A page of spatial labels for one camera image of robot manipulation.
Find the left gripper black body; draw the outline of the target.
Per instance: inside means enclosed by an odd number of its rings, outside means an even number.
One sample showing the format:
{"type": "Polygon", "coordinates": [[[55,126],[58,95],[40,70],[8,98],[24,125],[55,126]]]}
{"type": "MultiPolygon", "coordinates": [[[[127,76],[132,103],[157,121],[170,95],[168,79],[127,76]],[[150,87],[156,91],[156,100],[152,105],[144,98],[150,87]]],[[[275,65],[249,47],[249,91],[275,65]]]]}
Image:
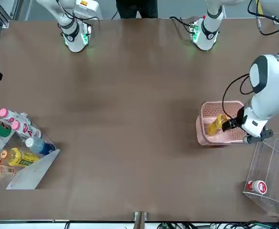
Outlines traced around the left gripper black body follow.
{"type": "Polygon", "coordinates": [[[232,119],[233,120],[233,127],[237,128],[237,127],[241,127],[242,124],[244,123],[244,108],[241,107],[235,118],[232,119]]]}

